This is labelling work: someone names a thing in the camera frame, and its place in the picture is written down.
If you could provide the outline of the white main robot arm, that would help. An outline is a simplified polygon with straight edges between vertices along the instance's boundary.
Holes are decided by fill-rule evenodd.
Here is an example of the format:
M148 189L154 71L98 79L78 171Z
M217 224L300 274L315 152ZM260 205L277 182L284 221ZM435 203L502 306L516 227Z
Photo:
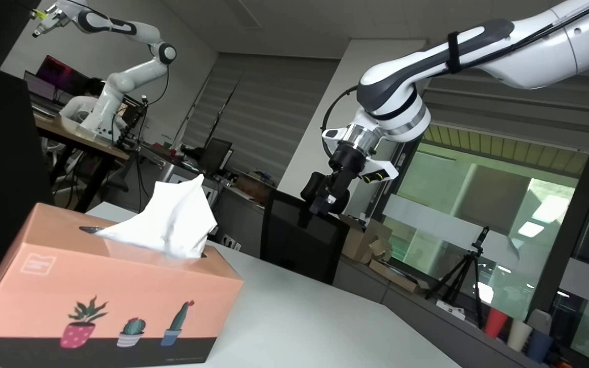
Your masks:
M393 182L398 167L374 153L382 141L409 143L426 132L432 113L417 81L481 69L505 86L540 89L589 69L589 0L528 16L502 18L449 33L439 46L382 62L351 87L357 111L350 125L326 128L329 173L313 171L300 197L313 214L342 212L350 184Z

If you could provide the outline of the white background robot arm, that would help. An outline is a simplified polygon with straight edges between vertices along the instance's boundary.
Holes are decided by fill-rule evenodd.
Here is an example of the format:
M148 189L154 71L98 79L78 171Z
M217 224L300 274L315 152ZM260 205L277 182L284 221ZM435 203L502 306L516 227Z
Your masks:
M47 35L58 26L75 24L82 33L110 31L127 35L150 50L152 57L148 62L108 73L98 96L74 96L59 111L59 116L70 120L84 113L78 128L89 136L102 136L113 143L123 136L123 128L127 126L118 116L123 99L140 86L162 78L178 57L176 47L163 40L154 24L107 16L89 8L88 0L56 0L47 8L33 8L30 18L34 21L34 36Z

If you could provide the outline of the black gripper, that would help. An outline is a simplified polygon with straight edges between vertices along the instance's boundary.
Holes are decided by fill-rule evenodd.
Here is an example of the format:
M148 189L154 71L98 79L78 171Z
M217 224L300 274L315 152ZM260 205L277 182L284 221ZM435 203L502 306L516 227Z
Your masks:
M339 143L329 159L333 170L331 184L327 175L313 171L306 184L308 209L315 214L342 212L350 201L350 182L364 170L367 155L350 143Z

